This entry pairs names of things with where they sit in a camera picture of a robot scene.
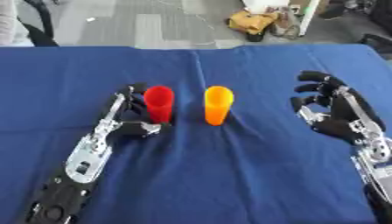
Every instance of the blue tablecloth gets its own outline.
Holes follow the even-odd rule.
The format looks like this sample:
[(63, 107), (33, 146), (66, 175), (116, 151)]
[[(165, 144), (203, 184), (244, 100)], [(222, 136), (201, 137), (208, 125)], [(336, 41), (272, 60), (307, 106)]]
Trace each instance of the blue tablecloth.
[[(319, 70), (390, 127), (392, 71), (365, 46), (1, 48), (0, 68), (0, 223), (14, 223), (108, 97), (137, 81), (175, 91), (176, 126), (119, 143), (80, 223), (374, 222), (349, 145), (312, 132), (289, 104), (300, 71)], [(212, 85), (235, 93), (220, 127), (203, 120)]]

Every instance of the black chair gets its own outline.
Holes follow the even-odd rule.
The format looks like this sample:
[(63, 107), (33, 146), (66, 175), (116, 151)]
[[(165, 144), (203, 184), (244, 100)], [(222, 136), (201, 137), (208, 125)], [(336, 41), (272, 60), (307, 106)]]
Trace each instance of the black chair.
[(24, 0), (31, 7), (33, 7), (39, 14), (44, 31), (41, 31), (37, 27), (30, 24), (25, 24), (24, 27), (29, 31), (29, 37), (31, 42), (35, 46), (58, 46), (58, 44), (53, 40), (53, 23), (50, 11), (47, 9), (46, 4), (43, 0)]
[[(370, 19), (389, 35), (392, 35), (392, 2), (389, 0), (378, 0), (372, 12)], [(361, 44), (372, 46), (379, 54), (392, 53), (392, 38), (382, 37), (367, 33), (360, 40)]]

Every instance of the robotic hand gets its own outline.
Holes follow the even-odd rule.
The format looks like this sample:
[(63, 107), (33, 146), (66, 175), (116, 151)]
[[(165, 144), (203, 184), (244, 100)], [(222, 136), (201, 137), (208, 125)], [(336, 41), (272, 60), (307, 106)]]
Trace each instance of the robotic hand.
[(139, 115), (145, 111), (144, 103), (136, 98), (144, 91), (145, 85), (137, 83), (110, 98), (98, 125), (78, 142), (66, 162), (38, 191), (19, 223), (76, 223), (112, 154), (113, 138), (148, 137), (170, 127), (166, 123), (123, 121), (127, 111)]
[[(379, 223), (392, 223), (392, 140), (384, 136), (384, 123), (358, 92), (330, 74), (304, 71), (298, 79), (315, 83), (296, 87), (296, 92), (318, 94), (291, 98), (294, 111), (314, 131), (355, 146), (351, 159), (369, 205)], [(307, 107), (313, 103), (331, 111), (314, 113)]]

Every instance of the cardboard box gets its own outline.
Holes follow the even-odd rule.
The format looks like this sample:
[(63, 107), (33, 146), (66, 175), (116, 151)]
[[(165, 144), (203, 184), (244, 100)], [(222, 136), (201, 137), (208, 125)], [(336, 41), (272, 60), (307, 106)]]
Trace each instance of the cardboard box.
[[(295, 7), (295, 8), (299, 8), (298, 12), (296, 13), (297, 15), (304, 15), (305, 14), (305, 10), (309, 5), (309, 2), (311, 0), (290, 0), (290, 6)], [(326, 7), (328, 6), (330, 0), (321, 0), (316, 14), (320, 14), (322, 12), (324, 12), (326, 10)]]

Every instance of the white shirt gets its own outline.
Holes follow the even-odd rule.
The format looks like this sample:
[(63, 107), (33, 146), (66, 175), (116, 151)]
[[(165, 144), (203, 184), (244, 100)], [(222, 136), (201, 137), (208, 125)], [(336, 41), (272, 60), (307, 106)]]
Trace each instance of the white shirt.
[(33, 46), (29, 32), (18, 21), (17, 0), (0, 0), (0, 46)]

